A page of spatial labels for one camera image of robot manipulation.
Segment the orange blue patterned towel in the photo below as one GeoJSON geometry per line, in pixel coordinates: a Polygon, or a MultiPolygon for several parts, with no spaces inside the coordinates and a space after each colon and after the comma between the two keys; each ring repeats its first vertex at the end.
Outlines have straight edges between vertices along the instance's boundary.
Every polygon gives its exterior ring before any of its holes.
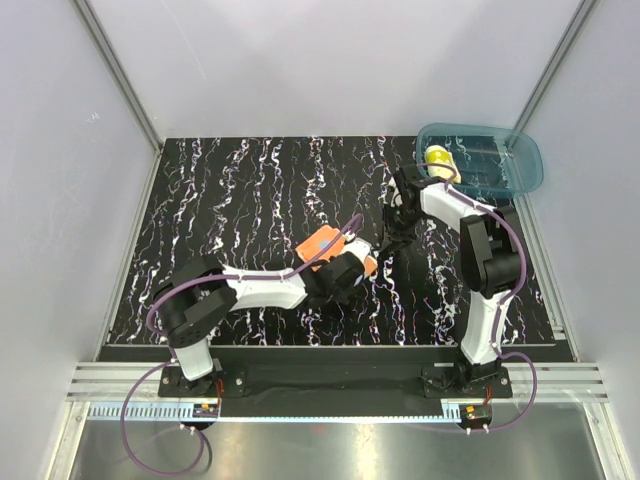
{"type": "MultiPolygon", "coordinates": [[[[323,251],[323,254],[310,265],[313,271],[317,271],[322,265],[328,263],[338,255],[349,253],[344,252],[343,248],[346,243],[352,241],[354,238],[356,238],[356,236],[353,233],[341,233],[337,228],[324,225],[304,242],[299,244],[295,252],[303,263],[307,263],[319,252],[323,251]]],[[[377,261],[372,253],[372,249],[371,255],[365,260],[365,263],[362,264],[364,266],[365,277],[370,277],[375,273],[377,270],[377,261]]]]}

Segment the yellow crocodile towel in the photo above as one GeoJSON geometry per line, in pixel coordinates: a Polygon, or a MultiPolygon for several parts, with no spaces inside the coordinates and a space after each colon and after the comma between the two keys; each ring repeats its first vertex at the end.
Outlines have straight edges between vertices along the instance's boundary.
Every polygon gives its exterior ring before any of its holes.
{"type": "Polygon", "coordinates": [[[453,154],[440,145],[426,148],[424,160],[430,177],[438,177],[450,184],[460,184],[461,174],[455,164],[453,154]]]}

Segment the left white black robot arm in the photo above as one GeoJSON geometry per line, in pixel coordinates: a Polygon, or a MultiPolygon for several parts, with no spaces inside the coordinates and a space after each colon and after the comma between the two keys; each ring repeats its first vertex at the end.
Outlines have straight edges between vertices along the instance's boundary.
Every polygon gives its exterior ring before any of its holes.
{"type": "Polygon", "coordinates": [[[220,370],[207,336],[229,313],[260,308],[310,310],[346,303],[376,271],[370,250],[351,246],[295,269],[258,271],[200,259],[174,274],[154,294],[149,321],[161,322],[181,385],[196,396],[208,394],[220,370]]]}

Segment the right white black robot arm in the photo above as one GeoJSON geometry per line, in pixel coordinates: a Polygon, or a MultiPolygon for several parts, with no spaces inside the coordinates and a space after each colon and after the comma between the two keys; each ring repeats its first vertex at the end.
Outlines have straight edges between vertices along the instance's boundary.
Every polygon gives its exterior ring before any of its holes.
{"type": "Polygon", "coordinates": [[[379,260],[408,247],[417,224],[436,218],[459,234],[461,275],[471,291],[466,331],[442,390],[476,396],[499,377],[504,358],[500,339],[512,298],[527,278],[527,254],[517,212],[473,200],[442,177],[419,166],[393,175],[393,194],[383,206],[379,260]]]}

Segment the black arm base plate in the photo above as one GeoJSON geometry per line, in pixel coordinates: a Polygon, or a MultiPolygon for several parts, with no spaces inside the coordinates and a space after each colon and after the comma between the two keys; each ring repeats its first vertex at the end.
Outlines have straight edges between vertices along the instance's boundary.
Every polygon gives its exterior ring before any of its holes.
{"type": "Polygon", "coordinates": [[[483,390],[442,390],[454,366],[454,346],[210,348],[220,368],[196,395],[181,385],[180,368],[161,373],[159,394],[204,400],[220,396],[226,416],[425,417],[440,413],[445,399],[467,403],[510,399],[507,369],[483,390]]]}

